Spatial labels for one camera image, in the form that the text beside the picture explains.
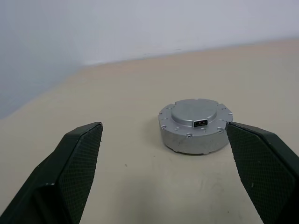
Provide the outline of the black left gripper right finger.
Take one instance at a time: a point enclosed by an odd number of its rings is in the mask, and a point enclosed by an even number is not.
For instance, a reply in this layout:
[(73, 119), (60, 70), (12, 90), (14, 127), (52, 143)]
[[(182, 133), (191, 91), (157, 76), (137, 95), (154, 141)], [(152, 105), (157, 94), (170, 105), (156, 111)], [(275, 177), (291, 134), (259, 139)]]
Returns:
[(276, 134), (228, 122), (241, 182), (263, 224), (299, 224), (299, 156)]

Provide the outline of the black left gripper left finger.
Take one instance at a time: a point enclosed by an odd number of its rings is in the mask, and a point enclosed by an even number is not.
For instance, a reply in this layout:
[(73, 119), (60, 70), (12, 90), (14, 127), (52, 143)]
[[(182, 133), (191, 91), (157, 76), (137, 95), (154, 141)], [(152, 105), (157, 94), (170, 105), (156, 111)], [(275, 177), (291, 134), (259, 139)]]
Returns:
[(66, 133), (30, 174), (0, 224), (79, 224), (94, 181), (103, 124)]

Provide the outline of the round silver metal motor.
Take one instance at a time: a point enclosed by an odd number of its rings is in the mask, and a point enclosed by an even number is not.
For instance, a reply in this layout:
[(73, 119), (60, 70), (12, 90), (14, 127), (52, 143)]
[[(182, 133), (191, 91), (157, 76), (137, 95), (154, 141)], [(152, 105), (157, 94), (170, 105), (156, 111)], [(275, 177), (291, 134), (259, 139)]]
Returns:
[(192, 138), (224, 132), (233, 113), (214, 100), (186, 99), (164, 107), (158, 120), (162, 131)]

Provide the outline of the silver cylindrical motor housing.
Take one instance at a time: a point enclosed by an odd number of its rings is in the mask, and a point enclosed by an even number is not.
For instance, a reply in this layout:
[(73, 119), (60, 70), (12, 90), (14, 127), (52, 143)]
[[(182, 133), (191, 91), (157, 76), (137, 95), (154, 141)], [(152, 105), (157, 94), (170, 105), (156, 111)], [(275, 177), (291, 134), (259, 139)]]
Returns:
[(200, 155), (210, 154), (228, 144), (226, 122), (218, 120), (207, 126), (162, 125), (162, 142), (176, 153)]

